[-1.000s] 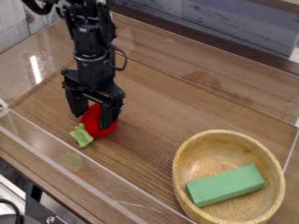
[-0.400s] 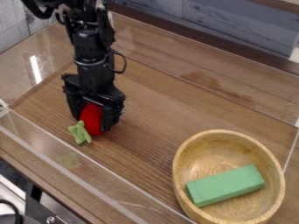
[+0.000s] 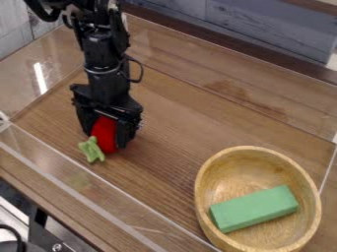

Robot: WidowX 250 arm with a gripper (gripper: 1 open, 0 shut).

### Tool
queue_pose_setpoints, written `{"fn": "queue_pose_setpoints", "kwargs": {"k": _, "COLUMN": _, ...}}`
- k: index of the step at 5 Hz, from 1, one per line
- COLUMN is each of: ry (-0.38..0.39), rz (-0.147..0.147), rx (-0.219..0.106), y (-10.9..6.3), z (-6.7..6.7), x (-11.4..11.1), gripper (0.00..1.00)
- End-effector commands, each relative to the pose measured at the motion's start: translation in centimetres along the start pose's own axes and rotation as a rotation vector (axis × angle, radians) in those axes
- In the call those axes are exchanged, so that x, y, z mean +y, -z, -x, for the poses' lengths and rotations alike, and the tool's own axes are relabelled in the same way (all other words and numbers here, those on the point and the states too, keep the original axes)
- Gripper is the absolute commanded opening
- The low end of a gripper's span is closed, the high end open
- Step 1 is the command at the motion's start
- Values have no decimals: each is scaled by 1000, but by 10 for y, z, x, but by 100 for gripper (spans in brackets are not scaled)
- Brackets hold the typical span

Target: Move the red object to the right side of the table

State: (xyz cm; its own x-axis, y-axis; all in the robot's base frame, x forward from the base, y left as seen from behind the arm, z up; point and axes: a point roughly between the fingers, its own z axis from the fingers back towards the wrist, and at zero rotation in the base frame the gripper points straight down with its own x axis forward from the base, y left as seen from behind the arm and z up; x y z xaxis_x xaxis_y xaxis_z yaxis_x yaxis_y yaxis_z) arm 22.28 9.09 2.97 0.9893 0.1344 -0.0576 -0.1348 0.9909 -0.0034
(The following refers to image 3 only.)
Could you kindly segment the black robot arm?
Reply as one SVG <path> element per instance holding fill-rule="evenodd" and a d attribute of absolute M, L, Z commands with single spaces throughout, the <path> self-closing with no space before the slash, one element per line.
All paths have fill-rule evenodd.
<path fill-rule="evenodd" d="M 87 136 L 112 153 L 127 146 L 139 129 L 142 105 L 130 95 L 140 78 L 130 75 L 130 35 L 119 0 L 24 0 L 46 22 L 63 20 L 84 54 L 88 83 L 74 84 L 72 104 Z"/>

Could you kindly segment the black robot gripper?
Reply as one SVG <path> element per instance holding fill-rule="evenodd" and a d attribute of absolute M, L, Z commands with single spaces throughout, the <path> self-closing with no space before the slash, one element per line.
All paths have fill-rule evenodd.
<path fill-rule="evenodd" d="M 94 124 L 100 115 L 118 120 L 118 148 L 124 149 L 139 129 L 142 105 L 130 95 L 130 84 L 139 80 L 130 78 L 128 65 L 115 69 L 84 69 L 88 84 L 72 84 L 76 115 L 83 132 L 91 135 Z"/>

